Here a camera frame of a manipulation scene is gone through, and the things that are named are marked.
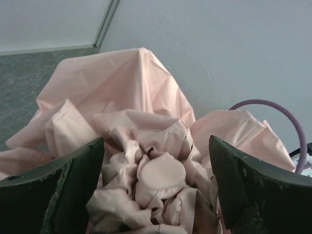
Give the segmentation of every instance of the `crumpled pink cloth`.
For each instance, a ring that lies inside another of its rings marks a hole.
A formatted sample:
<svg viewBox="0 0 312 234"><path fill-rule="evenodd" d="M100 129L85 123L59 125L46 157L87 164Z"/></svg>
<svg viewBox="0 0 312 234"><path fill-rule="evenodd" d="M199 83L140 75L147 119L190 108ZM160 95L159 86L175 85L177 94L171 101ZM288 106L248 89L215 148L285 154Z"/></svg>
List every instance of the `crumpled pink cloth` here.
<svg viewBox="0 0 312 234"><path fill-rule="evenodd" d="M195 121L174 78L144 48L62 61L37 103L39 110L29 124L7 140L13 149L0 153L0 179L102 136L102 173L87 204L93 231L225 233L210 164L211 135L263 161L295 170L268 123L247 111L213 111ZM47 145L49 153L34 149L40 145ZM157 174L144 169L157 160L179 165L182 180L175 181L175 174L162 177L170 170Z"/></svg>

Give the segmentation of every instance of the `pink plastic bag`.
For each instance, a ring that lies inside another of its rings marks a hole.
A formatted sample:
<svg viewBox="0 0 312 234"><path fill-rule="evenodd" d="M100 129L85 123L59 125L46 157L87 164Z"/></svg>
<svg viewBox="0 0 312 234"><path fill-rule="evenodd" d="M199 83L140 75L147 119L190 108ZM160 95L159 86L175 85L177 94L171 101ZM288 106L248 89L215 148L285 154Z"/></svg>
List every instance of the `pink plastic bag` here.
<svg viewBox="0 0 312 234"><path fill-rule="evenodd" d="M211 135L295 170L268 123L247 111L213 111L195 121L172 75L144 48L62 61L37 103L29 124L6 142L14 149L0 153L0 175L29 170L102 136L104 164L87 204L97 232L222 233ZM42 160L16 151L45 144L50 155L42 153Z"/></svg>

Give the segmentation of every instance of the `metal strip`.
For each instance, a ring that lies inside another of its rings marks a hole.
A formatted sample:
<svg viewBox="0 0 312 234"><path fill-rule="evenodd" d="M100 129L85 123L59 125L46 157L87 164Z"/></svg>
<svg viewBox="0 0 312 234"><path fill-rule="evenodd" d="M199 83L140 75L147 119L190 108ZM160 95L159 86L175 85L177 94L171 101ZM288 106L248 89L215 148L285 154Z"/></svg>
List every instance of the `metal strip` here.
<svg viewBox="0 0 312 234"><path fill-rule="evenodd" d="M118 3L119 0L110 0L110 2L108 3L108 7L106 9L104 18L102 20L101 26L97 32L97 36L93 44L93 46L97 49L100 48L100 46L104 41L105 35L108 31L109 25L111 24Z"/></svg>

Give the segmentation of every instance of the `purple tube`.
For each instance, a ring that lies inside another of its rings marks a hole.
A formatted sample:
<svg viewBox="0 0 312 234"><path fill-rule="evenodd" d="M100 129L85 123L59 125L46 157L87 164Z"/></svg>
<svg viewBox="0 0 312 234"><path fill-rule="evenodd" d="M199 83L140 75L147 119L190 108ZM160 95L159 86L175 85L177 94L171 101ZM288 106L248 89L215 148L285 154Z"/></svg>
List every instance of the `purple tube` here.
<svg viewBox="0 0 312 234"><path fill-rule="evenodd" d="M292 122L292 124L294 125L298 133L299 141L300 141L300 157L299 157L299 161L298 161L295 173L301 174L306 164L308 147L307 147L306 136L303 132L303 129L299 121L295 118L295 116L291 112L289 112L286 108L282 107L281 105L278 105L277 103L272 102L272 101L261 100L261 99L251 99L251 100L239 102L238 104L232 106L230 108L230 111L236 110L239 107L251 105L251 104L271 106L277 109L278 111L282 112L284 115L286 115L286 117Z"/></svg>

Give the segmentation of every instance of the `purple cable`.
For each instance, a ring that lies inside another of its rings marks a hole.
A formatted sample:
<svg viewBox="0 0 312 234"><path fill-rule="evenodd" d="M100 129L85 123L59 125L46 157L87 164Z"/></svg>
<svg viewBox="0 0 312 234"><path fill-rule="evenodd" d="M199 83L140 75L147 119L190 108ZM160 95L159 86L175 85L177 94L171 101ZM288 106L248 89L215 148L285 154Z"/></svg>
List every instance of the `purple cable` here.
<svg viewBox="0 0 312 234"><path fill-rule="evenodd" d="M307 147L306 136L303 132L303 129L299 121L295 118L295 116L291 112L289 112L286 108L282 107L281 105L278 105L277 103L272 102L272 101L261 100L261 99L251 99L251 100L239 102L238 104L232 106L230 108L230 111L236 110L239 107L251 105L251 104L271 106L277 109L278 111L282 112L284 115L286 115L286 117L292 122L292 124L294 125L298 133L299 141L300 141L300 157L299 157L299 161L298 161L295 173L301 174L306 164L308 147Z"/></svg>

